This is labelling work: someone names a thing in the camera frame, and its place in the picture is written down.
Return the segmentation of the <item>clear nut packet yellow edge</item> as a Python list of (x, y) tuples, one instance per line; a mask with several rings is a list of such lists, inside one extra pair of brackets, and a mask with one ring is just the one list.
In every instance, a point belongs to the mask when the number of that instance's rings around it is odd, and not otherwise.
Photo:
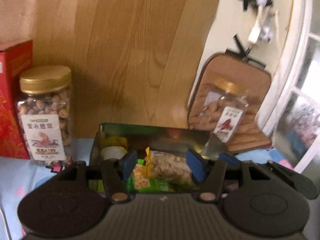
[(193, 186), (191, 170), (185, 157), (147, 148), (142, 175), (148, 179), (160, 179), (177, 185)]

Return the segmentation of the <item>white jelly cup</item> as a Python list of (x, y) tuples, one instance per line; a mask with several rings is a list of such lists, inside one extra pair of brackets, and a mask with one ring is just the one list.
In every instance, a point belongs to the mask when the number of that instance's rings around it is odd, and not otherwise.
[(103, 160), (120, 160), (125, 154), (127, 154), (127, 150), (119, 146), (106, 147), (100, 152)]

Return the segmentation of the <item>light green cracker packet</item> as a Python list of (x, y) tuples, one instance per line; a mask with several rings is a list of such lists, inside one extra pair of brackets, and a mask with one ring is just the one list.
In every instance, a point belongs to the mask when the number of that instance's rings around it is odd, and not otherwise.
[(174, 187), (167, 181), (146, 178), (143, 176), (143, 161), (138, 160), (135, 168), (133, 169), (131, 176), (126, 182), (126, 190), (130, 193), (173, 193)]

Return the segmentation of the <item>black sheep print box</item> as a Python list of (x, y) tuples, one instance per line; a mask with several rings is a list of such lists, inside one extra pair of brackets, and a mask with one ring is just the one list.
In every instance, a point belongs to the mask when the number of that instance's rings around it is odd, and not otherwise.
[(137, 151), (138, 159), (146, 156), (145, 150), (157, 150), (185, 157), (192, 149), (204, 159), (213, 159), (214, 154), (226, 153), (225, 146), (208, 131), (194, 129), (166, 128), (156, 126), (103, 123), (95, 135), (90, 156), (92, 180), (103, 183), (100, 163), (102, 149), (110, 146), (125, 148), (127, 152)]

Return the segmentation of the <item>clear jar red label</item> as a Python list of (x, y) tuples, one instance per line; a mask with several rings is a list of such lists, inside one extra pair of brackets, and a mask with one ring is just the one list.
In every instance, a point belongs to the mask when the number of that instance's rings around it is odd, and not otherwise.
[(248, 90), (218, 76), (207, 93), (200, 116), (222, 143), (229, 142), (248, 109)]

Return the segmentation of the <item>white frosted glass door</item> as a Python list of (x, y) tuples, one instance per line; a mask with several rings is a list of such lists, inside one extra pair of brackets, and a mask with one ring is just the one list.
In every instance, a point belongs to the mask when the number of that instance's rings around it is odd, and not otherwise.
[(297, 172), (319, 164), (319, 0), (294, 0), (285, 48), (260, 117), (263, 132)]

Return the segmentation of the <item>cashew jar gold lid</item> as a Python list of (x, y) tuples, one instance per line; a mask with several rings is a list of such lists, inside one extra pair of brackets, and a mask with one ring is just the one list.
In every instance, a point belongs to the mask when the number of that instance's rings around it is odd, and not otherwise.
[(66, 66), (42, 66), (20, 75), (16, 102), (26, 149), (37, 165), (65, 166), (73, 161), (72, 72)]

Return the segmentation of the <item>wooden board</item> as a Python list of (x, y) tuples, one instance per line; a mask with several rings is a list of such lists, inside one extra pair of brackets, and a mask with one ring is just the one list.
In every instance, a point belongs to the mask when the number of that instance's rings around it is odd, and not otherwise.
[(185, 128), (219, 0), (37, 0), (34, 60), (69, 66), (74, 133), (102, 122)]

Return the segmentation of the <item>red gift bag box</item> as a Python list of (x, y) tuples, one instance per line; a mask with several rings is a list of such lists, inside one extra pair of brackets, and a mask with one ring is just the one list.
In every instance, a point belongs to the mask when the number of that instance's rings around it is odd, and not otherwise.
[(20, 74), (32, 66), (32, 40), (1, 44), (0, 122), (2, 157), (29, 159), (18, 123), (16, 101), (21, 95)]

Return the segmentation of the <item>white wall plug adapter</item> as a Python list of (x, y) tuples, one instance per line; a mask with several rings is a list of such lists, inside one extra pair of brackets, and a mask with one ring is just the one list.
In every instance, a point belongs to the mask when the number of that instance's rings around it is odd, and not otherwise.
[(258, 40), (263, 40), (266, 42), (270, 41), (270, 27), (267, 26), (267, 21), (272, 14), (272, 0), (255, 1), (257, 5), (257, 17), (248, 37), (248, 42), (251, 45), (256, 44)]

